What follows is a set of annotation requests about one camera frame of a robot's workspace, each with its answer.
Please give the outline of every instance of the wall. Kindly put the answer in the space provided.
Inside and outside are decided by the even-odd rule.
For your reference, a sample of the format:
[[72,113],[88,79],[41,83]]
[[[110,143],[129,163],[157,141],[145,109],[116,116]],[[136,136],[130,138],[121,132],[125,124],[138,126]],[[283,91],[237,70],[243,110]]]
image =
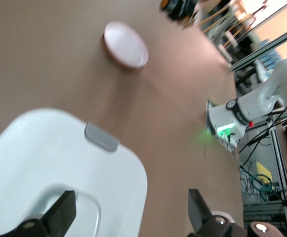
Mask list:
[[[260,40],[274,40],[285,32],[287,32],[287,7],[255,30]],[[282,58],[287,58],[287,42],[277,47],[277,51]]]

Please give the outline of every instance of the white oval dish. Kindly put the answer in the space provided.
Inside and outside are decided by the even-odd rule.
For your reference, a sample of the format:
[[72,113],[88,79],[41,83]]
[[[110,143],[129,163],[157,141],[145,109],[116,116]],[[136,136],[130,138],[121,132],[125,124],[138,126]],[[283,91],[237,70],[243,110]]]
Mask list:
[[141,36],[125,23],[112,21],[104,31],[104,41],[112,56],[130,68],[143,67],[149,51]]

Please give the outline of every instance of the glowing green indicator light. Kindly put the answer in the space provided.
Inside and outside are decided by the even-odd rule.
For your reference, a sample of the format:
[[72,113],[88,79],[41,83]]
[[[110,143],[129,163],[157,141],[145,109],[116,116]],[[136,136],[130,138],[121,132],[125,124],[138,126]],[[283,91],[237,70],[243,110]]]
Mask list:
[[217,128],[217,134],[219,134],[219,136],[223,135],[223,132],[227,130],[227,133],[230,133],[229,129],[234,127],[234,123],[230,123],[224,126],[221,126],[219,128]]

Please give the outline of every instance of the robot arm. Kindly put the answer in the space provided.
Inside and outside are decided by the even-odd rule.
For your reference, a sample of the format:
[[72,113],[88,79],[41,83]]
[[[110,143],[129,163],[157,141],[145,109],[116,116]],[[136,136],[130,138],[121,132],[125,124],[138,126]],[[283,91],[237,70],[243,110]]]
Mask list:
[[248,123],[270,113],[279,98],[287,106],[287,59],[277,64],[269,79],[258,89],[209,110],[215,134],[236,146]]

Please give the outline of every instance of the yellow object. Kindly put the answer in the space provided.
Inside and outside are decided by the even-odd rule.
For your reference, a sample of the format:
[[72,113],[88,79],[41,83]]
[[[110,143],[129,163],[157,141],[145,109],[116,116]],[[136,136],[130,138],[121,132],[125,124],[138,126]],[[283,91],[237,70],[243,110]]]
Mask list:
[[[266,175],[267,177],[270,178],[271,181],[272,180],[272,173],[270,171],[268,171],[267,168],[265,168],[260,162],[256,162],[256,169],[257,169],[257,173],[258,174],[264,174]],[[265,177],[263,176],[258,176],[265,184],[269,184],[270,181],[268,179],[266,179]]]

